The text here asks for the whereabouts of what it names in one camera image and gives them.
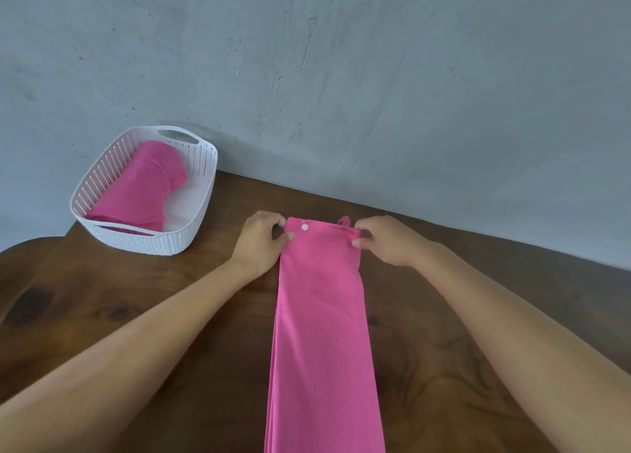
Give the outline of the person's right hand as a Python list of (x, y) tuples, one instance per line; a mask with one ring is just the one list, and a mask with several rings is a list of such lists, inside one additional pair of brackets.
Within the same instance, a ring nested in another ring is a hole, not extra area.
[(379, 242), (377, 251), (367, 251), (392, 266), (418, 270), (435, 250), (434, 243), (391, 216), (360, 219), (355, 228), (361, 231), (360, 237), (373, 236)]

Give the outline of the person's left hand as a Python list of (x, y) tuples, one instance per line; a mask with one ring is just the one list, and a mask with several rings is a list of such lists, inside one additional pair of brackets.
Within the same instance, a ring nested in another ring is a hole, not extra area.
[(236, 266), (248, 281), (268, 272), (280, 258), (283, 249), (272, 245), (273, 231), (285, 227), (287, 220), (279, 213), (258, 211), (246, 220), (236, 242), (230, 264)]

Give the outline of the pink cloth with snap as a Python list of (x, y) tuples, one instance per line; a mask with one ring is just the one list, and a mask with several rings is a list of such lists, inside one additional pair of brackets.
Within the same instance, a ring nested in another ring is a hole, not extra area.
[(386, 453), (359, 274), (361, 236), (289, 218), (280, 256), (264, 453)]

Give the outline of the person's right forearm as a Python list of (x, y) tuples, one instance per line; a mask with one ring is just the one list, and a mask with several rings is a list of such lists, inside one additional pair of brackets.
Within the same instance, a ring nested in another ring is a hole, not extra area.
[(559, 451), (631, 453), (630, 375), (444, 247), (413, 242), (405, 257)]

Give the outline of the person's left forearm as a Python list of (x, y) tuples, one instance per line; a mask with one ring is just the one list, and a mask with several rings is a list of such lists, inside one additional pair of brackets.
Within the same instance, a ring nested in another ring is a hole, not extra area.
[(102, 453), (217, 311), (261, 275), (230, 259), (0, 405), (0, 453)]

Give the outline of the white plastic woven basket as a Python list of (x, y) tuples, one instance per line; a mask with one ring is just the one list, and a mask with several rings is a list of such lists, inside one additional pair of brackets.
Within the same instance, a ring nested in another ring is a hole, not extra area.
[(175, 126), (124, 131), (75, 188), (69, 208), (98, 241), (172, 256), (193, 242), (218, 166), (212, 143)]

